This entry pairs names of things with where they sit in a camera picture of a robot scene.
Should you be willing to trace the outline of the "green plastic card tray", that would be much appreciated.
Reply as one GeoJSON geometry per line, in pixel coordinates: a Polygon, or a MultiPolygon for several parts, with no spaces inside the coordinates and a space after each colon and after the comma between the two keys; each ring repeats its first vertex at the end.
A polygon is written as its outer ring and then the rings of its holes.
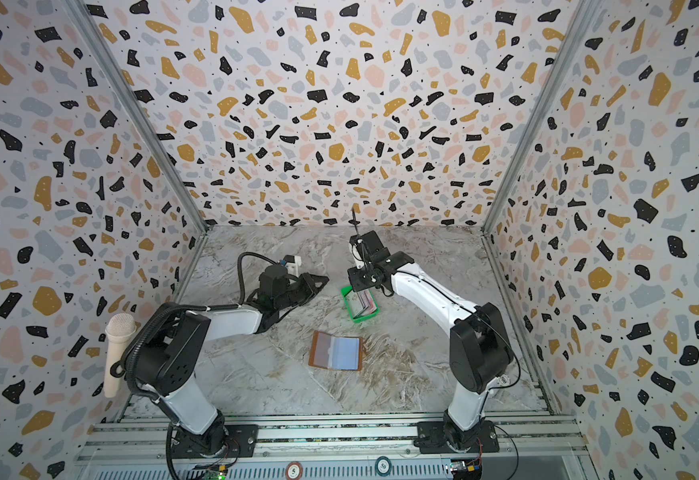
{"type": "Polygon", "coordinates": [[[369,320],[381,312],[381,308],[369,290],[356,292],[351,286],[346,286],[341,289],[341,296],[349,319],[353,323],[369,320]]]}

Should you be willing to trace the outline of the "stack of credit cards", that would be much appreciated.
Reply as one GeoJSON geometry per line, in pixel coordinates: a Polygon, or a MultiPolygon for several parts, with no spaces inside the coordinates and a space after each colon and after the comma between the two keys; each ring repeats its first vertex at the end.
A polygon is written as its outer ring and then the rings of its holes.
{"type": "Polygon", "coordinates": [[[351,292],[347,295],[347,300],[351,306],[354,318],[369,316],[377,312],[377,304],[373,300],[373,294],[369,290],[361,292],[351,292]]]}

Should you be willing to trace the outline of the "brown leather card holder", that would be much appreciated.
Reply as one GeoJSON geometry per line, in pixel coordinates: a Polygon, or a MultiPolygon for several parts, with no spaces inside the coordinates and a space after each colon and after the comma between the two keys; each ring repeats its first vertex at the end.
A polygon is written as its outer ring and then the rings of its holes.
{"type": "Polygon", "coordinates": [[[311,340],[308,365],[324,370],[361,371],[363,340],[359,337],[337,337],[315,331],[311,340]]]}

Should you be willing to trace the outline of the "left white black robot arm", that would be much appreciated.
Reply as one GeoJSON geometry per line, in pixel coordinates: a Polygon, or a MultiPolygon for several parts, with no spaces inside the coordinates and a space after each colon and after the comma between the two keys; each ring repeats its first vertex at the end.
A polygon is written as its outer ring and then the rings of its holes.
{"type": "Polygon", "coordinates": [[[232,434],[223,414],[196,382],[195,366],[206,342],[267,332],[292,310],[311,302],[329,278],[290,273],[282,262],[269,264],[259,286],[236,303],[187,305],[166,302],[130,340],[109,374],[125,381],[134,396],[148,399],[169,419],[177,442],[211,458],[227,452],[232,434]]]}

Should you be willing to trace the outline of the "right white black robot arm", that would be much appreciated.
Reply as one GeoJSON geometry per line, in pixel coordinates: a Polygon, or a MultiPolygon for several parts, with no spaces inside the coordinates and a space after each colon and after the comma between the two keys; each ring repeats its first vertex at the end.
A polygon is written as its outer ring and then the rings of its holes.
{"type": "Polygon", "coordinates": [[[501,377],[515,360],[501,310],[448,290],[411,256],[389,252],[377,232],[355,234],[349,245],[355,260],[347,270],[353,291],[375,288],[401,296],[449,336],[455,394],[441,420],[417,424],[415,447],[424,454],[497,452],[495,424],[485,417],[485,405],[491,393],[505,388],[501,377]]]}

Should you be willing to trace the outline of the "beige foam microphone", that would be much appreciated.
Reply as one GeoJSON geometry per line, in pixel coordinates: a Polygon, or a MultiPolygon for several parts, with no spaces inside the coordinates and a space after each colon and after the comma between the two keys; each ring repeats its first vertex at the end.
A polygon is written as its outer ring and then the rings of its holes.
{"type": "Polygon", "coordinates": [[[118,394],[124,377],[123,355],[136,332],[134,317],[128,313],[113,315],[105,327],[107,343],[103,394],[112,399],[118,394]]]}

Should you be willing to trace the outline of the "aluminium mounting rail frame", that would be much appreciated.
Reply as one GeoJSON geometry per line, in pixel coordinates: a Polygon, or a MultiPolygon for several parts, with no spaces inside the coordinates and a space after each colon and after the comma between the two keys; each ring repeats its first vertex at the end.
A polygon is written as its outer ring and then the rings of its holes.
{"type": "Polygon", "coordinates": [[[229,454],[186,447],[166,460],[155,418],[96,426],[72,479],[595,479],[573,418],[489,415],[487,437],[467,452],[437,447],[435,414],[233,416],[229,454]]]}

